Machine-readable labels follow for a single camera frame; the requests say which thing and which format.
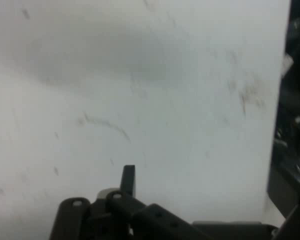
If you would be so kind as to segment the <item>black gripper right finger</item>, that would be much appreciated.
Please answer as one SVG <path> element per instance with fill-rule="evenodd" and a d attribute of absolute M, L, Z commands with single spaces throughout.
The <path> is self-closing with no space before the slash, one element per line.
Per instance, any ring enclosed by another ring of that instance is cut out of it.
<path fill-rule="evenodd" d="M 274 235 L 275 240 L 300 240 L 300 202 Z"/>

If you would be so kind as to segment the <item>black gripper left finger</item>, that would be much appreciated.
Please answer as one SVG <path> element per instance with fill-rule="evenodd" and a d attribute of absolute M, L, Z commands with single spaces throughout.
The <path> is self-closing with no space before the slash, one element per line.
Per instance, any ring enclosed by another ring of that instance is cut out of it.
<path fill-rule="evenodd" d="M 95 202 L 68 198 L 58 208 L 51 240 L 208 240 L 210 236 L 157 205 L 135 198 L 136 169 L 125 165 L 119 189 Z"/>

